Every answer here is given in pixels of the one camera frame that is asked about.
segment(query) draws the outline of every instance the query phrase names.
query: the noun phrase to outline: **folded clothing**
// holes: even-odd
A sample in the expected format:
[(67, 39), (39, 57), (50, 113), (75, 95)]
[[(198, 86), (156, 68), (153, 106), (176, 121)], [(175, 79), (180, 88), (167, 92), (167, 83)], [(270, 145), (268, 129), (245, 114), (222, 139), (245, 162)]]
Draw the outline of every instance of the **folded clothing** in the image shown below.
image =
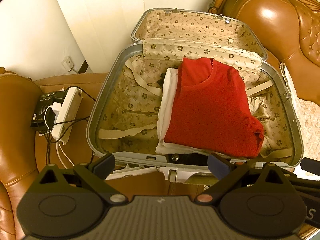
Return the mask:
[(175, 154), (175, 153), (203, 153), (206, 151), (195, 149), (189, 146), (178, 145), (174, 143), (165, 143), (164, 136), (167, 133), (174, 97), (178, 84), (178, 69), (168, 68), (164, 77), (162, 88), (162, 101), (158, 112), (157, 135), (159, 138), (156, 153), (158, 154)]
[(215, 59), (183, 58), (164, 142), (255, 158), (263, 126), (250, 113), (239, 72)]

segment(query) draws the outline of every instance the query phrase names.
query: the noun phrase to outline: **floral patterned lining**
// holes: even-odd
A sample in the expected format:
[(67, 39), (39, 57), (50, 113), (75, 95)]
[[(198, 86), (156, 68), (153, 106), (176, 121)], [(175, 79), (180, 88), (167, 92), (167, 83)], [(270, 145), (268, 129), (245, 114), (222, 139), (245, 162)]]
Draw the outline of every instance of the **floral patterned lining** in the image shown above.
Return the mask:
[(197, 12), (153, 10), (142, 20), (135, 37), (197, 41), (253, 51), (265, 56), (249, 27), (237, 20)]
[[(167, 68), (177, 68), (182, 61), (184, 48), (190, 48), (194, 45), (192, 42), (185, 43), (185, 41), (174, 41), (173, 45), (171, 44), (172, 42), (162, 43), (160, 41), (154, 43), (154, 39), (148, 39), (144, 43), (144, 53), (129, 59), (135, 71), (141, 75), (149, 86), (161, 88)], [(215, 55), (213, 54), (216, 53), (211, 51), (213, 47), (209, 44), (201, 46), (201, 51), (196, 47), (194, 48), (195, 50), (192, 55), (189, 55), (190, 57), (214, 57)], [(233, 57), (229, 56), (230, 50), (234, 50)], [(239, 49), (226, 48), (223, 51), (223, 55), (228, 55), (228, 57), (221, 59), (218, 57), (216, 60), (235, 66), (247, 89), (269, 80), (265, 74), (259, 72), (262, 60), (256, 53), (243, 51), (245, 57), (240, 57), (242, 54), (240, 54)], [(249, 97), (248, 102), (252, 115), (261, 121), (265, 129), (265, 142), (261, 153), (268, 155), (273, 150), (291, 148), (288, 124), (276, 89), (270, 87), (260, 91)], [(132, 71), (123, 66), (111, 98), (106, 102), (97, 131), (100, 129), (127, 130), (148, 124), (156, 124), (160, 104), (161, 98), (140, 87), (136, 83)], [(127, 136), (120, 139), (97, 139), (97, 142), (99, 148), (105, 153), (128, 151), (156, 154), (155, 149), (158, 144), (158, 137), (156, 128), (154, 128), (143, 130), (135, 136)], [(258, 156), (251, 160), (250, 163), (275, 160), (271, 158), (263, 159)], [(287, 163), (290, 160), (291, 157), (280, 159), (280, 161)]]

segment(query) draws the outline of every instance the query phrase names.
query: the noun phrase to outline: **power strip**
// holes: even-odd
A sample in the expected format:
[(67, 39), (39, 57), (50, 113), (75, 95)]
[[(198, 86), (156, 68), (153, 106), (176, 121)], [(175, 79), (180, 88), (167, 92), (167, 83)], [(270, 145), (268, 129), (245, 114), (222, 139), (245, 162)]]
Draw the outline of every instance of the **power strip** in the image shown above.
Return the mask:
[[(58, 114), (58, 117), (56, 118), (54, 123), (74, 120), (76, 118), (76, 114), (78, 112), (81, 100), (82, 100), (82, 91), (79, 88), (73, 88), (73, 87), (69, 88), (61, 108), (54, 109), (54, 112)], [(54, 125), (51, 131), (52, 137), (55, 140), (58, 140), (62, 136), (62, 134), (66, 131), (68, 126), (71, 124), (72, 122)], [(62, 142), (63, 145), (65, 145), (68, 142), (71, 130), (72, 130), (72, 126), (60, 139), (60, 142)]]

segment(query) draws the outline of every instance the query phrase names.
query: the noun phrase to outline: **black cable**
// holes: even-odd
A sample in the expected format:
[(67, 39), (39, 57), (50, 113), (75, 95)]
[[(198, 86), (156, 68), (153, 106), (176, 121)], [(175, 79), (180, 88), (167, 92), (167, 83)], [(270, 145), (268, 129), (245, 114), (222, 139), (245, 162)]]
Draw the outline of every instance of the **black cable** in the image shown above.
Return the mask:
[[(84, 91), (81, 87), (78, 87), (78, 86), (70, 86), (70, 87), (68, 87), (68, 88), (66, 89), (66, 91), (65, 91), (66, 93), (65, 93), (65, 96), (64, 96), (64, 97), (66, 97), (68, 90), (69, 90), (70, 88), (72, 88), (72, 87), (75, 87), (75, 88), (80, 89), (80, 90), (81, 90), (82, 92), (84, 92), (88, 97), (90, 97), (93, 101), (96, 101), (92, 96), (90, 96), (86, 91)], [(58, 122), (58, 123), (53, 124), (52, 126), (57, 125), (57, 124), (63, 124), (63, 123), (72, 122), (72, 124), (70, 124), (70, 125), (66, 128), (66, 130), (64, 131), (64, 133), (63, 133), (63, 134), (60, 136), (60, 138), (59, 138), (58, 140), (56, 140), (56, 141), (52, 141), (53, 137), (50, 139), (50, 131), (48, 131), (48, 132), (49, 132), (48, 137), (47, 137), (46, 134), (43, 132), (43, 135), (44, 135), (45, 139), (47, 140), (47, 151), (46, 151), (46, 156), (45, 156), (45, 163), (46, 163), (46, 165), (50, 163), (50, 144), (51, 144), (51, 143), (57, 143), (57, 142), (59, 142), (59, 141), (62, 139), (62, 137), (66, 134), (66, 132), (69, 130), (69, 128), (70, 128), (71, 126), (73, 126), (75, 123), (77, 123), (77, 122), (79, 122), (79, 121), (82, 121), (82, 120), (86, 120), (87, 122), (89, 122), (89, 121), (87, 120), (89, 117), (90, 117), (90, 116), (87, 116), (87, 117), (85, 117), (85, 118), (79, 118), (79, 119), (74, 119), (74, 120), (65, 121), (65, 122)], [(93, 161), (93, 152), (92, 152), (92, 156), (91, 156), (90, 163), (92, 163), (92, 161)]]
[(78, 119), (74, 119), (74, 120), (70, 120), (70, 121), (65, 121), (65, 122), (57, 122), (57, 123), (54, 123), (52, 126), (54, 125), (57, 125), (57, 124), (62, 124), (62, 123), (68, 123), (68, 122), (74, 122), (74, 121), (81, 121), (83, 120), (83, 118), (78, 118)]
[(64, 131), (64, 133), (60, 136), (60, 138), (58, 139), (58, 140), (56, 140), (56, 141), (50, 141), (50, 143), (57, 143), (57, 142), (59, 142), (61, 139), (62, 139), (62, 137), (66, 134), (66, 132), (69, 130), (69, 128), (71, 127), (71, 126), (73, 126), (75, 123), (77, 123), (77, 122), (80, 122), (80, 121), (82, 121), (82, 120), (85, 120), (85, 119), (87, 119), (87, 118), (89, 118), (90, 116), (87, 116), (87, 117), (85, 117), (85, 118), (81, 118), (81, 119), (78, 119), (77, 121), (74, 121), (72, 124), (70, 124), (68, 127), (67, 127), (67, 129)]
[(90, 160), (89, 164), (91, 164), (92, 161), (93, 161), (93, 151), (92, 151), (92, 153), (91, 153), (91, 160)]
[(81, 87), (78, 87), (78, 86), (70, 86), (66, 89), (66, 94), (69, 90), (69, 88), (79, 88), (83, 93), (85, 93), (89, 98), (91, 98), (93, 101), (96, 101), (92, 96), (90, 96), (86, 91), (84, 91)]

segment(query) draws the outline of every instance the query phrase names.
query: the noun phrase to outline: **suitcase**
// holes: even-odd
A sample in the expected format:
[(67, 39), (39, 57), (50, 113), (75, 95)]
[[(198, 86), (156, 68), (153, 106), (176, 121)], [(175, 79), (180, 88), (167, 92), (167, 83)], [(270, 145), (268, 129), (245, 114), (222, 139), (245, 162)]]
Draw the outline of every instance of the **suitcase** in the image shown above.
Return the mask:
[[(161, 171), (174, 182), (212, 185), (217, 181), (206, 166), (205, 152), (155, 152), (161, 97), (152, 91), (161, 89), (167, 68), (177, 67), (183, 57), (214, 57), (232, 65), (247, 90), (271, 81), (271, 87), (248, 98), (250, 110), (263, 124), (267, 138), (260, 155), (248, 163), (255, 168), (270, 161), (286, 169), (298, 165), (303, 146), (289, 92), (283, 78), (263, 62), (265, 50), (248, 26), (208, 13), (152, 9), (141, 17), (132, 40), (136, 43), (124, 49), (111, 68), (87, 127), (94, 154), (101, 157), (113, 153), (116, 164), (124, 168), (107, 179)], [(222, 156), (231, 162), (243, 161)]]

